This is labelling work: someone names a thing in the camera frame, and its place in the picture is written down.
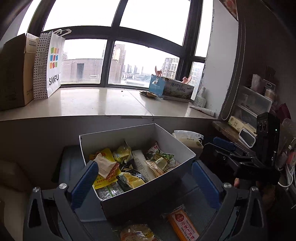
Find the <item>person right hand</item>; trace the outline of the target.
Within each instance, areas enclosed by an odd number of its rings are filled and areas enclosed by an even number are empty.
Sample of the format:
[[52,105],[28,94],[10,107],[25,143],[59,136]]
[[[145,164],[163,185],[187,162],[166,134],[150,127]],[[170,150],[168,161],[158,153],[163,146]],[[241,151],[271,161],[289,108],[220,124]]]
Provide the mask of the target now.
[[240,184],[240,180],[239,180],[239,178],[236,178],[235,181],[234,181],[234,187],[238,188],[239,184]]

